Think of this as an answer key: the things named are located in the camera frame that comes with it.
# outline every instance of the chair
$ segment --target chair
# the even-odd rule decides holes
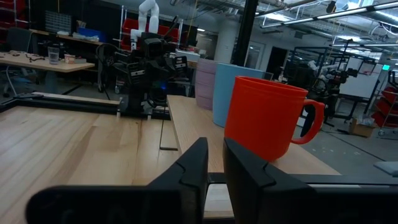
[[[32,37],[32,32],[30,30],[22,29],[22,28],[18,28],[18,27],[11,27],[8,30],[6,43],[11,47],[11,50],[21,51],[21,52],[28,52],[29,51],[29,45],[30,45],[31,37]],[[13,72],[14,73],[22,72],[22,74],[18,74],[18,75],[13,76],[12,78],[10,78],[10,72],[11,71],[9,70],[9,67],[10,66],[7,66],[6,71],[2,71],[2,72],[6,73],[7,79],[8,79],[8,83],[5,84],[5,86],[4,86],[4,93],[3,93],[4,97],[8,97],[9,96],[9,94],[7,93],[9,86],[11,86],[14,94],[17,95],[17,92],[15,91],[14,85],[11,82],[12,78],[17,78],[19,76],[28,76],[29,75],[29,73],[27,72],[26,68],[21,68],[21,70],[13,70]]]

